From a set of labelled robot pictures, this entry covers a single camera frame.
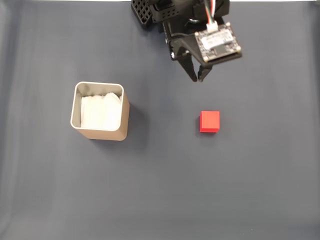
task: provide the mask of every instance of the table surface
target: table surface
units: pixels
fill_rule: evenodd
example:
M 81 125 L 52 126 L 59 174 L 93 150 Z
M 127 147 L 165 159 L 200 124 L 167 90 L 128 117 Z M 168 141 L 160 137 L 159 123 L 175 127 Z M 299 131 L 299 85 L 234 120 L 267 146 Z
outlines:
M 128 2 L 27 2 L 17 16 L 1 91 L 0 177 L 12 198 L 0 239 L 320 238 L 315 3 L 232 3 L 225 20 L 243 57 L 203 83 Z M 71 127 L 81 81 L 123 85 L 124 141 Z M 218 133 L 199 133 L 201 111 L 220 111 Z

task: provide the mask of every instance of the connector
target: connector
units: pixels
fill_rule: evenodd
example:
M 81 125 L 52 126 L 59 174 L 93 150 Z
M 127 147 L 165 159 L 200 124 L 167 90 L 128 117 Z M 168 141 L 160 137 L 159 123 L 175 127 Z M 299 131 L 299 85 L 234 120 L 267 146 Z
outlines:
M 211 23 L 211 24 L 207 23 L 206 29 L 208 33 L 216 32 L 219 30 L 218 23 L 216 21 L 214 21 L 214 23 Z

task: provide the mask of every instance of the red cube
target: red cube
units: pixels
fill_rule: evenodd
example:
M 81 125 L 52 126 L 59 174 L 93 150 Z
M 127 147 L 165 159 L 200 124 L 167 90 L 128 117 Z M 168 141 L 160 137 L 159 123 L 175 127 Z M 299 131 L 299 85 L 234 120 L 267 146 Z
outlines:
M 220 129 L 219 111 L 201 111 L 200 133 L 217 133 Z

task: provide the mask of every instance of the metal container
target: metal container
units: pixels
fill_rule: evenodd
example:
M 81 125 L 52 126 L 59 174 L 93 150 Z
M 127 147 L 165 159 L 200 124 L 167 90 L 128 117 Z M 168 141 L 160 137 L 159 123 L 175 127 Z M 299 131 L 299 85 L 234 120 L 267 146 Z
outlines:
M 115 93 L 121 100 L 121 122 L 114 130 L 81 127 L 82 97 Z M 120 84 L 81 81 L 75 86 L 71 112 L 71 126 L 88 139 L 122 141 L 127 137 L 130 104 L 124 88 Z

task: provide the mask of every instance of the white tissue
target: white tissue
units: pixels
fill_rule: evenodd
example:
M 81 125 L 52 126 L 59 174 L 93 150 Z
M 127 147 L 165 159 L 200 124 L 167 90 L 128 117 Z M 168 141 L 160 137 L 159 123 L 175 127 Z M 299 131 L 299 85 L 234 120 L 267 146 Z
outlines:
M 121 99 L 113 92 L 81 99 L 81 128 L 115 130 L 121 121 Z

